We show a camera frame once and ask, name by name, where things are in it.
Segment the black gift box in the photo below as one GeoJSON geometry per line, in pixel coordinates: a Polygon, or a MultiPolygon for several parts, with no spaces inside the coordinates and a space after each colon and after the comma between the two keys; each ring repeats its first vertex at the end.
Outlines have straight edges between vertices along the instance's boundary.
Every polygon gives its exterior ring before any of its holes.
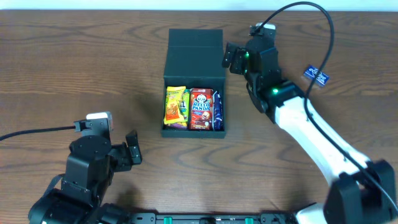
{"type": "Polygon", "coordinates": [[[161,125],[163,138],[212,138],[226,136],[226,71],[221,29],[170,29],[164,68],[163,101],[168,86],[210,88],[220,93],[223,127],[219,131],[171,129],[161,125]]]}

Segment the dark blue chocolate bar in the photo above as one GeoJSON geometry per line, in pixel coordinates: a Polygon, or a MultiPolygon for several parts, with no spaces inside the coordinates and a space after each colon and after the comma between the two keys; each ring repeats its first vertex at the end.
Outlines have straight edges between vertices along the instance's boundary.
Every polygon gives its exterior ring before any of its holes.
{"type": "Polygon", "coordinates": [[[213,94],[213,129],[220,131],[223,128],[223,105],[221,94],[215,91],[213,94]]]}

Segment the yellow orange snack packet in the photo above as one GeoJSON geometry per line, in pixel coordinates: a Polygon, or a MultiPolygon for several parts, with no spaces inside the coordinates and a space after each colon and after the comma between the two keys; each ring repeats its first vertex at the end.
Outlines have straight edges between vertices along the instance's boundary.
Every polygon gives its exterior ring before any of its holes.
{"type": "Polygon", "coordinates": [[[180,111],[180,104],[185,89],[185,86],[167,87],[164,124],[174,124],[184,120],[183,114],[180,111]]]}

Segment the red Hello Panda box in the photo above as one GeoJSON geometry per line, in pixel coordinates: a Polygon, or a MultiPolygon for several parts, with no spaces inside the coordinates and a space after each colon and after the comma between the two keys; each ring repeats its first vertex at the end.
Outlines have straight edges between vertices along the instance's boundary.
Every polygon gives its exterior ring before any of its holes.
{"type": "Polygon", "coordinates": [[[192,88],[190,90],[190,130],[212,130],[213,90],[192,88]]]}

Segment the yellow green Pretz box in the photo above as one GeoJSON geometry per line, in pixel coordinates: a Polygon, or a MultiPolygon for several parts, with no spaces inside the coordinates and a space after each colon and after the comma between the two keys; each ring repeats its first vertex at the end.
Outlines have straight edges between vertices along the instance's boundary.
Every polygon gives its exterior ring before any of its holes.
{"type": "Polygon", "coordinates": [[[172,129],[187,129],[188,128],[189,99],[190,99],[190,90],[186,88],[183,93],[181,104],[180,104],[180,111],[183,114],[184,120],[182,122],[177,122],[174,124],[165,124],[166,126],[168,126],[169,128],[172,128],[172,129]]]}

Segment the blue Eclipse mint box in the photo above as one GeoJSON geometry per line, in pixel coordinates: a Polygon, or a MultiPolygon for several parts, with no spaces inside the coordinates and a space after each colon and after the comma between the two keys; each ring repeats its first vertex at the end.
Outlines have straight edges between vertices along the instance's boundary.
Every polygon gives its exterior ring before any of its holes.
{"type": "Polygon", "coordinates": [[[315,83],[319,86],[325,86],[330,79],[327,74],[319,72],[318,68],[314,67],[313,65],[309,65],[304,71],[303,75],[311,80],[315,78],[315,83]]]}

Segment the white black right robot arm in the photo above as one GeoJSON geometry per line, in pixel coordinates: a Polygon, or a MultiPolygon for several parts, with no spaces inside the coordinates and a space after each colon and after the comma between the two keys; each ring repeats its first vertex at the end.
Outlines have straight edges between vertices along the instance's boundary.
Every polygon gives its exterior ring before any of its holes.
{"type": "Polygon", "coordinates": [[[385,223],[397,218],[394,170],[350,146],[315,111],[304,92],[282,78],[274,36],[255,35],[244,47],[227,43],[222,66],[243,75],[260,113],[291,135],[330,186],[325,203],[295,213],[297,223],[385,223]]]}

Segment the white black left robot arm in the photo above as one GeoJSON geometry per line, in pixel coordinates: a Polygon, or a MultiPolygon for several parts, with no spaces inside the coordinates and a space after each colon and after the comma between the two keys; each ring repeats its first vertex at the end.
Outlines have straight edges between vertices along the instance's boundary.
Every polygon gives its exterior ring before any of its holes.
{"type": "Polygon", "coordinates": [[[117,172],[142,162],[136,131],[121,144],[98,134],[70,144],[65,173],[54,177],[43,196],[31,207],[30,223],[129,223],[130,214],[103,203],[117,172]]]}

